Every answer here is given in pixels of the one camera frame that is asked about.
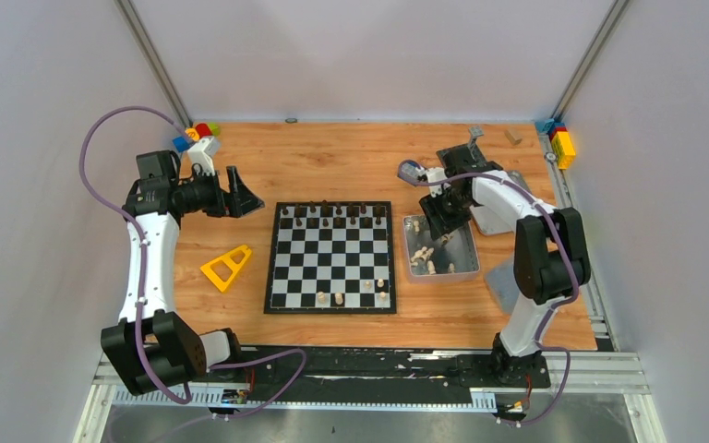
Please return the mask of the metal tin box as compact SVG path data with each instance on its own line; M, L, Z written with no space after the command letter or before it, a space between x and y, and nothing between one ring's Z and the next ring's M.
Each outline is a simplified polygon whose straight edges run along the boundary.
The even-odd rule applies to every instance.
M481 267L469 224L433 240L424 215L403 217L408 281L442 284L472 281Z

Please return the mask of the black white chessboard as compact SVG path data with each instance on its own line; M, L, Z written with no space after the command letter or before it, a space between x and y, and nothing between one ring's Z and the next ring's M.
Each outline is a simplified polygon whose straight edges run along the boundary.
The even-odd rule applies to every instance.
M392 204L279 202L275 206L266 314L394 314L398 310ZM384 291L377 281L386 282ZM363 288L372 281L372 290ZM318 292L329 305L315 307ZM379 302L385 292L389 302ZM334 295L344 295L336 306Z

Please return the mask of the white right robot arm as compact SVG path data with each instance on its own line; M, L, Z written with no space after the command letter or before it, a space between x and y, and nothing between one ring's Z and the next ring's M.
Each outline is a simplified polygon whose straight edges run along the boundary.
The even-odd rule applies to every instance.
M513 385L544 347L542 339L556 310L574 302L591 275L583 220L574 208L556 208L518 185L495 162L481 162L470 148L448 150L440 167L415 168L433 239L453 233L471 219L495 222L514 234L512 272L519 294L507 325L495 337L492 377Z

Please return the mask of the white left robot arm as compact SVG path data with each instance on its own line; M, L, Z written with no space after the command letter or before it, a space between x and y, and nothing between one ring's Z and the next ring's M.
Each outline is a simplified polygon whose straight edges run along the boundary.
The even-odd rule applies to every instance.
M227 167L229 187L222 189L218 172L206 174L199 163L181 177L180 157L171 150L138 155L136 164L138 179L118 210L130 241L126 298L116 324L101 332L102 350L135 396L169 392L209 369L237 380L246 357L232 330L198 334L176 312L174 253L185 215L241 218L264 203L234 166Z

